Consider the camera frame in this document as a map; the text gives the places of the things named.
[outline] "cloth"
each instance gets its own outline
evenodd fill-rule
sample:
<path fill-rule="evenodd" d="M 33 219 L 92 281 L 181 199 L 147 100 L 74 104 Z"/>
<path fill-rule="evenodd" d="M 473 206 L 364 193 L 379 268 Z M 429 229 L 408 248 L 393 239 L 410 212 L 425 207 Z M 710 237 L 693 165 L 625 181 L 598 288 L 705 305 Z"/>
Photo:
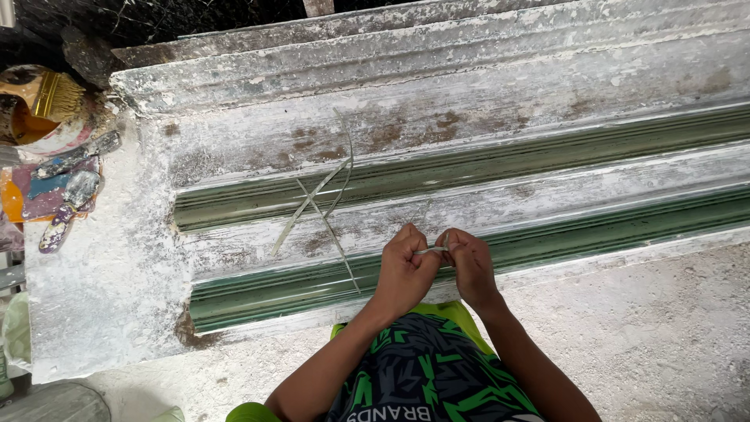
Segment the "cloth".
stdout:
<path fill-rule="evenodd" d="M 334 326 L 331 338 L 343 327 Z M 260 417 L 253 408 L 226 420 L 278 420 L 269 413 Z M 392 420 L 545 422 L 461 302 L 420 303 L 380 332 L 325 416 L 326 422 Z"/>

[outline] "purple handle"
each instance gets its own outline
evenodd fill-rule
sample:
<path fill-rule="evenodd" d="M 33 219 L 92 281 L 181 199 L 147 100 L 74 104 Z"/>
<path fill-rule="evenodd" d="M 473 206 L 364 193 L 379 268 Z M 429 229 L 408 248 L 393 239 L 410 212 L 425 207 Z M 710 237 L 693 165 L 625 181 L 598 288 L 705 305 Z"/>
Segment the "purple handle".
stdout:
<path fill-rule="evenodd" d="M 69 203 L 63 203 L 58 209 L 57 214 L 49 222 L 42 240 L 39 242 L 39 252 L 43 254 L 49 254 L 57 250 L 62 240 L 65 238 L 65 233 L 68 232 L 68 225 L 71 219 L 76 214 L 76 209 L 73 208 Z"/>

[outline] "hand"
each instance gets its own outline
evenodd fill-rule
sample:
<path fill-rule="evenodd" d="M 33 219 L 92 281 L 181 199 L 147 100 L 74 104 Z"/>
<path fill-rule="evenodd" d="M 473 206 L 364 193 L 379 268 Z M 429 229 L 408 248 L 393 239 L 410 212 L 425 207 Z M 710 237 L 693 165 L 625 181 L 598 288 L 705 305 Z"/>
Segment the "hand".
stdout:
<path fill-rule="evenodd" d="M 380 277 L 367 307 L 384 315 L 388 325 L 417 306 L 430 290 L 440 255 L 435 251 L 414 255 L 427 248 L 427 238 L 409 223 L 382 249 Z"/>
<path fill-rule="evenodd" d="M 477 313 L 497 304 L 503 296 L 495 284 L 490 247 L 465 231 L 449 228 L 437 237 L 435 246 L 443 246 L 448 233 L 448 252 L 443 258 L 456 268 L 456 287 L 461 297 Z"/>

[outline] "dusty floor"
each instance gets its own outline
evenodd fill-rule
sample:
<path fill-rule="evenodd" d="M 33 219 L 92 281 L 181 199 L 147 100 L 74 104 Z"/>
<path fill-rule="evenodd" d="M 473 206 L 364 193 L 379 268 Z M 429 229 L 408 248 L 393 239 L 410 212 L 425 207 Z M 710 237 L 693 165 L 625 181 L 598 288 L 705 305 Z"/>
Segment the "dusty floor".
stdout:
<path fill-rule="evenodd" d="M 750 420 L 750 244 L 504 291 L 537 344 L 603 420 Z M 329 328 L 99 372 L 114 422 L 172 405 L 189 422 L 262 402 Z"/>

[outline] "orange liquid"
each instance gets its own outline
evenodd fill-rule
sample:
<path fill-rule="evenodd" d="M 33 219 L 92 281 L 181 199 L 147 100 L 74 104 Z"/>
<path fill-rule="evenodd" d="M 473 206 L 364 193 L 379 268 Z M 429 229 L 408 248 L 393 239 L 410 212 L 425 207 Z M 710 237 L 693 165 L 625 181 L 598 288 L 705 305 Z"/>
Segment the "orange liquid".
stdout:
<path fill-rule="evenodd" d="M 10 129 L 19 145 L 36 142 L 57 128 L 59 123 L 32 116 L 26 102 L 18 101 L 10 118 Z"/>

